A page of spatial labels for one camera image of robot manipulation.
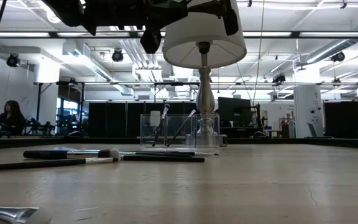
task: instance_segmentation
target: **ventilation duct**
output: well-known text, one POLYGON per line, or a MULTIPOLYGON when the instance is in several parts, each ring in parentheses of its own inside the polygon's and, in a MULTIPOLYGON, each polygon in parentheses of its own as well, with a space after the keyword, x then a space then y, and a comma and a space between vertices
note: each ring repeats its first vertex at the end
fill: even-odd
POLYGON ((311 53, 306 58, 306 63, 298 63, 297 66, 301 65, 308 65, 311 63, 317 63, 320 62, 330 56, 333 56, 344 49, 351 47, 358 43, 358 39, 347 39, 347 40, 335 40, 331 43, 325 45, 324 47, 321 47, 317 51, 311 53))
MULTIPOLYGON (((91 60, 91 50, 86 44, 77 45, 74 40, 68 40, 63 43, 63 55, 71 55, 72 57, 75 57, 81 64, 87 66, 93 73, 99 75, 107 82, 114 82, 109 72, 105 70, 103 66, 98 62, 91 60)), ((133 89, 120 85, 113 85, 113 87, 119 90, 122 96, 134 95, 133 89)))

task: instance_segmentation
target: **metal rod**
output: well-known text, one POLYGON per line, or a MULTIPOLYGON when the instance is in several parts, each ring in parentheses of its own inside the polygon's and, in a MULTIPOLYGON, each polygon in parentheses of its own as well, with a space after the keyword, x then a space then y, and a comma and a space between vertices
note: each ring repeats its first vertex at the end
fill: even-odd
POLYGON ((52 85, 52 84, 48 84, 48 86, 45 87, 45 88, 41 91, 41 93, 44 93, 51 85, 52 85))
POLYGON ((38 99, 37 99, 37 121, 40 119, 40 106, 41 106, 42 83, 38 84, 38 99))
MULTIPOLYGON (((111 83, 111 82, 91 82, 91 83, 85 83, 85 85, 100 85, 100 86, 108 86, 108 85, 135 85, 135 86, 156 86, 156 85, 174 85, 175 82, 117 82, 117 83, 111 83)), ((183 82, 180 83, 181 85, 200 85, 199 82, 183 82)), ((210 83, 211 86, 222 86, 222 85, 242 85, 242 86, 253 86, 255 87, 255 82, 219 82, 219 83, 210 83)), ((331 83, 331 82, 314 82, 314 83, 305 83, 305 82, 283 82, 283 83, 265 83, 265 82, 258 82, 257 86, 290 86, 290 85, 302 85, 302 86, 314 86, 314 85, 320 85, 320 86, 341 86, 341 85, 352 85, 352 86, 358 86, 358 82, 342 82, 342 83, 331 83)))
POLYGON ((80 101, 80 125, 82 125, 82 119, 83 119, 83 107, 84 107, 84 95, 85 95, 85 83, 81 83, 81 101, 80 101))
POLYGON ((201 66, 208 66, 207 54, 201 54, 201 66))

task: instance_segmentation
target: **desk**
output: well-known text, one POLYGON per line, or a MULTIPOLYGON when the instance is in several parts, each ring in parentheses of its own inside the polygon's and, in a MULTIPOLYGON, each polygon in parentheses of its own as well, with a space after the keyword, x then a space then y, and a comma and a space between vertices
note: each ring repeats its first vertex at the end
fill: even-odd
MULTIPOLYGON (((65 144, 0 149, 139 149, 65 144)), ((55 224, 358 223, 358 149, 225 147, 204 163, 132 162, 0 171, 0 206, 45 207, 55 224)))

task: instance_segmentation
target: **white wall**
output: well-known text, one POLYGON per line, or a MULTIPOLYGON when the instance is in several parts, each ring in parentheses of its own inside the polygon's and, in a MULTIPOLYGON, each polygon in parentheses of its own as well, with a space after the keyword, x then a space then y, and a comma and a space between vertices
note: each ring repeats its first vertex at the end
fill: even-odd
MULTIPOLYGON (((38 86, 34 85, 35 73, 24 68, 10 68, 0 59, 0 114, 9 100, 16 100, 25 118, 36 118, 38 86)), ((56 120, 57 86, 50 86, 41 97, 40 122, 56 120)))

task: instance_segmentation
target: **fluorescent light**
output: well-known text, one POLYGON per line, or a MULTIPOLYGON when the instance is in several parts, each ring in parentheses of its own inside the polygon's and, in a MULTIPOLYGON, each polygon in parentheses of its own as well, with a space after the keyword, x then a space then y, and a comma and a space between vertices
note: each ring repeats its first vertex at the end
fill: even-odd
POLYGON ((300 37, 358 37, 358 32, 301 32, 300 37))
POLYGON ((85 83, 85 85, 110 85, 109 82, 89 82, 89 83, 85 83))
MULTIPOLYGON (((260 32, 243 32, 244 37, 260 37, 260 32)), ((262 37, 289 37, 291 32, 262 32, 262 37)))
POLYGON ((120 85, 154 85, 154 83, 152 82, 139 82, 139 83, 124 83, 124 82, 119 82, 118 84, 120 85))
POLYGON ((86 32, 58 32, 57 35, 59 35, 59 37, 78 37, 81 35, 87 35, 89 33, 86 32))
POLYGON ((87 32, 58 32, 59 37, 129 37, 128 32, 97 32, 95 36, 87 32))
POLYGON ((49 37, 47 32, 0 32, 0 37, 49 37))

